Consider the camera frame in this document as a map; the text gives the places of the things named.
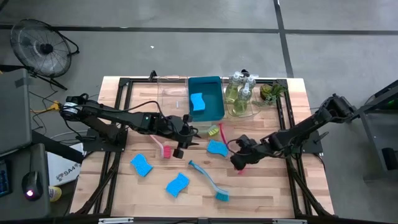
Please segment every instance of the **computer mouse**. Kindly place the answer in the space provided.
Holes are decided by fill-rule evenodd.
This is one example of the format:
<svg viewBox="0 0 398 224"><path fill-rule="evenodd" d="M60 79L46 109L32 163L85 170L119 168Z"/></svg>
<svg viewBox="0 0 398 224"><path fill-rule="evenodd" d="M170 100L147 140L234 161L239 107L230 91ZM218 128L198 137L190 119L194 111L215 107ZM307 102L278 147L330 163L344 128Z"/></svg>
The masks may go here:
<svg viewBox="0 0 398 224"><path fill-rule="evenodd" d="M43 194L43 185L37 171L27 173L22 178L22 191L27 200L35 201Z"/></svg>

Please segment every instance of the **blue sponge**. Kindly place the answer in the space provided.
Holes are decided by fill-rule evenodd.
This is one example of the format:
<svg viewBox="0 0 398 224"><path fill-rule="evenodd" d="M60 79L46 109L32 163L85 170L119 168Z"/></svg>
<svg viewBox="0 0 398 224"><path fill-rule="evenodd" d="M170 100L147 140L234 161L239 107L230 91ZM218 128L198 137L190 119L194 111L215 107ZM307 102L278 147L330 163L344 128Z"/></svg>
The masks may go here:
<svg viewBox="0 0 398 224"><path fill-rule="evenodd" d="M193 104L194 111L202 111L205 109L205 102L201 98L201 93L191 94L191 102Z"/></svg>
<svg viewBox="0 0 398 224"><path fill-rule="evenodd" d="M218 142L210 140L209 145L207 145L207 151L213 154L220 154L224 157L228 155L228 149L223 142Z"/></svg>
<svg viewBox="0 0 398 224"><path fill-rule="evenodd" d="M177 197L178 193L180 193L182 189L188 186L188 184L189 184L188 177L185 177L182 173L178 173L177 178L172 180L169 184L167 184L166 191L170 195Z"/></svg>
<svg viewBox="0 0 398 224"><path fill-rule="evenodd" d="M145 177L153 168L153 166L147 163L145 156L142 154L137 154L130 163L136 168L137 173L141 177Z"/></svg>

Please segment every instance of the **pink brush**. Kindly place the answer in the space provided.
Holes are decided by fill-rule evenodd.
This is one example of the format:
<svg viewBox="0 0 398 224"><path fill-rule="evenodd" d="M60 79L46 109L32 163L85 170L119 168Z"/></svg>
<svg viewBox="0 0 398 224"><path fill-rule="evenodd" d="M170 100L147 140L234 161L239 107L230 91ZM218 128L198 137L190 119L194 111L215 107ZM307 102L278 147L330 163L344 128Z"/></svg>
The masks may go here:
<svg viewBox="0 0 398 224"><path fill-rule="evenodd" d="M221 138L223 139L224 144L226 145L226 147L228 147L227 143L228 141L226 141L225 136L224 136L224 131L223 131L223 123L218 124L220 126L220 135ZM244 169L243 170L239 170L238 174L242 175L244 173Z"/></svg>
<svg viewBox="0 0 398 224"><path fill-rule="evenodd" d="M172 148L171 146L164 146L162 143L160 143L153 135L149 135L160 147L160 153L162 155L162 158L170 159L172 155Z"/></svg>

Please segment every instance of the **gray floor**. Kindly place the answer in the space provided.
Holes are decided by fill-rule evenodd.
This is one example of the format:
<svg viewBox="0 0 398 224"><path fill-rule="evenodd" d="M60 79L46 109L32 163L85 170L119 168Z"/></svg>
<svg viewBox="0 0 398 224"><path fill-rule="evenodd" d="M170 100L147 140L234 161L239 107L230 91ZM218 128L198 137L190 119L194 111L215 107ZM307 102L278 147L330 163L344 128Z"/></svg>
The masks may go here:
<svg viewBox="0 0 398 224"><path fill-rule="evenodd" d="M286 29L398 30L394 0L280 0ZM0 23L22 18L65 26L277 28L271 0L14 0ZM58 80L69 87L50 99L98 94L106 75L228 75L248 69L286 77L279 34L179 32L62 32L81 54ZM287 35L294 77L304 78L311 107L332 93L355 106L397 79L396 35ZM19 64L0 30L0 63ZM35 80L32 91L52 91ZM33 109L41 109L32 96ZM47 136L68 131L57 113L42 116ZM81 124L72 124L85 129ZM362 124L328 124L322 131L326 176L335 213L345 218L398 222L397 184L365 184L374 169Z"/></svg>

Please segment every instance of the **fan stand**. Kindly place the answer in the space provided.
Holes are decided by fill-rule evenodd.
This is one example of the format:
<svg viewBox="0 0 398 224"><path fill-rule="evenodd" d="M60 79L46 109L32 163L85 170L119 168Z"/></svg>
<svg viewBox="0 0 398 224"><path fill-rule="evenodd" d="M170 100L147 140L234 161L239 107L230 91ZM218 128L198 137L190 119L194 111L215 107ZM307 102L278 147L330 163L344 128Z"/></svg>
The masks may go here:
<svg viewBox="0 0 398 224"><path fill-rule="evenodd" d="M46 78L41 77L40 75L36 75L36 74L32 73L30 71L31 69L29 67L25 67L25 66L21 66L21 65L0 65L0 71L2 71L2 72L12 72L14 70L18 70L18 69L21 69L21 68L26 69L29 72L29 75L32 78L39 78L39 79L41 79L41 80L43 80L43 81L45 81L45 82L47 82L47 83L49 83L51 85L55 85L58 88L61 88L63 90L68 90L67 87L65 87L61 83L55 81L53 78L46 79Z"/></svg>

